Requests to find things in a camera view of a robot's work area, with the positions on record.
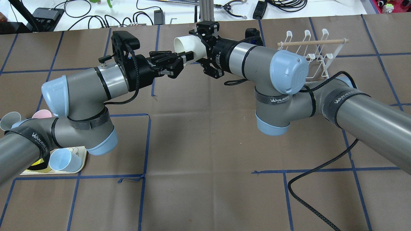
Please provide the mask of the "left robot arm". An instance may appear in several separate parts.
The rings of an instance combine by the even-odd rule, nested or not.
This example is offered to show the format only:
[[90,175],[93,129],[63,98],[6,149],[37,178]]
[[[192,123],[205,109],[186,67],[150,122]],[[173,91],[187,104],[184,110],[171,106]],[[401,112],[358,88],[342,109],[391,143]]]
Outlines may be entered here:
[[194,53],[154,51],[149,57],[131,48],[100,58],[100,66],[63,75],[42,85],[53,117],[13,121],[1,138],[1,184],[12,180],[56,148],[84,146],[93,155],[112,151],[118,143],[109,104],[132,101],[154,78],[176,78]]

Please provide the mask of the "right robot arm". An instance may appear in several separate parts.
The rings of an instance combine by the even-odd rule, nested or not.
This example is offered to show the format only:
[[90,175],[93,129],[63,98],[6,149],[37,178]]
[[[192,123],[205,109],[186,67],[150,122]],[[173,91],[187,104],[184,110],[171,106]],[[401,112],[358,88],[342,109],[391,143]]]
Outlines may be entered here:
[[255,84],[255,115],[262,133],[282,135],[292,121],[322,114],[410,173],[410,115],[360,91],[345,71],[307,83],[309,63],[305,57],[262,46],[259,35],[235,41],[220,37],[219,30],[218,22],[203,21],[189,31],[195,39],[191,48],[194,60],[213,78],[228,72]]

